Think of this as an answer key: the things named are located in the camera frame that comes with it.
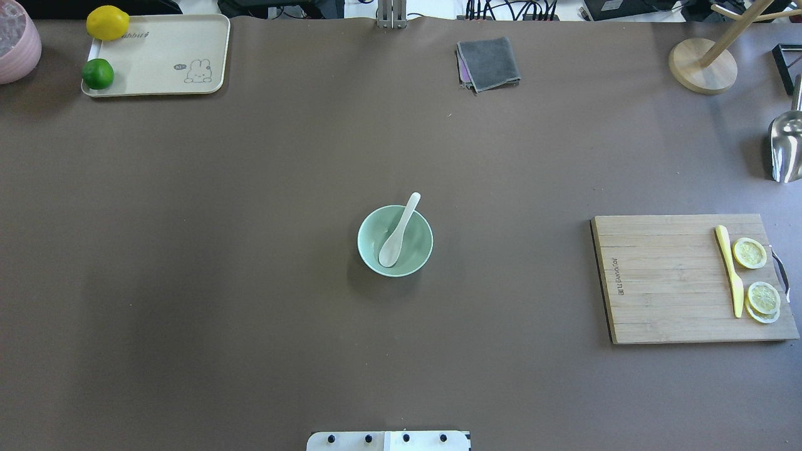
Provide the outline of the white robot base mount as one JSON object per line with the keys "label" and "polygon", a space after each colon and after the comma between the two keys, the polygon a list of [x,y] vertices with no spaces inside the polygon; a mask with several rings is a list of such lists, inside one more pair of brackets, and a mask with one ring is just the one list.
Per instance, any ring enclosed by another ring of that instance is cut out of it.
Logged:
{"label": "white robot base mount", "polygon": [[306,450],[471,450],[460,430],[332,431],[312,433]]}

